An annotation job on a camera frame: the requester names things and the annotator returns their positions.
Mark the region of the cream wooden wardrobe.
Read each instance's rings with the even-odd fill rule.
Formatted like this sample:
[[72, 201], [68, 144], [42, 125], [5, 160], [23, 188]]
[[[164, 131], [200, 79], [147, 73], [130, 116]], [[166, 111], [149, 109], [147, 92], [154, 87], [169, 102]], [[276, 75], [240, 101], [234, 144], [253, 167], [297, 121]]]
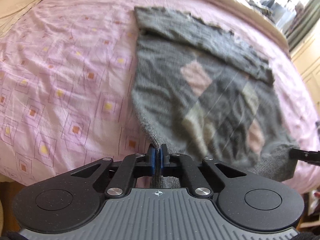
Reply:
[[314, 29], [292, 53], [292, 61], [298, 69], [319, 114], [319, 30]]

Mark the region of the pink patterned bed sheet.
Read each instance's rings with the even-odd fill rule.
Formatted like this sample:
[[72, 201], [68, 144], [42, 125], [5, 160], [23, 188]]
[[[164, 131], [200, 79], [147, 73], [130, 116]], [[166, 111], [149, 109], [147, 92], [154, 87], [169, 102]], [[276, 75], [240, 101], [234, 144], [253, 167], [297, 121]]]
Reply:
[[[139, 30], [135, 7], [178, 10], [247, 42], [268, 60], [283, 125], [319, 150], [317, 114], [283, 35], [238, 0], [41, 0], [1, 38], [1, 173], [33, 183], [150, 144], [132, 105]], [[319, 186], [319, 167], [296, 161], [283, 181]]]

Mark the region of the green striped curtain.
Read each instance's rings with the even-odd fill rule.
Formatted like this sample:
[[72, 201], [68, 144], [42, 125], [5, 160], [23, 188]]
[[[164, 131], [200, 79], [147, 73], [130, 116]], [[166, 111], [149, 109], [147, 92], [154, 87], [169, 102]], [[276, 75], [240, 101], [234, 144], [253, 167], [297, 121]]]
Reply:
[[306, 6], [298, 3], [295, 10], [296, 16], [285, 32], [289, 51], [293, 51], [318, 22], [319, 0], [309, 0]]

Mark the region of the grey argyle knit sweater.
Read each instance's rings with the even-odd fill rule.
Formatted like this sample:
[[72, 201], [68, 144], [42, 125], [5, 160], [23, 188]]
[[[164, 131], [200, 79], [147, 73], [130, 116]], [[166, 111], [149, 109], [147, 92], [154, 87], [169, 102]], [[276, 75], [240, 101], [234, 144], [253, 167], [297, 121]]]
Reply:
[[132, 105], [159, 147], [211, 157], [279, 182], [297, 142], [283, 125], [268, 60], [231, 32], [163, 7], [135, 7]]

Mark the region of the dark clothes pile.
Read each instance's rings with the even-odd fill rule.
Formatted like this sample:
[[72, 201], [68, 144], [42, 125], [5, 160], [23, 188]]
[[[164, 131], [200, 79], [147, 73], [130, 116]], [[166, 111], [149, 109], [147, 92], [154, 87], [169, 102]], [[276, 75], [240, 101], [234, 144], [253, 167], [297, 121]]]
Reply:
[[275, 23], [273, 18], [272, 6], [274, 5], [275, 0], [262, 0], [261, 3], [257, 3], [253, 0], [249, 0], [248, 4], [254, 9], [261, 12], [265, 17], [267, 17], [272, 23]]

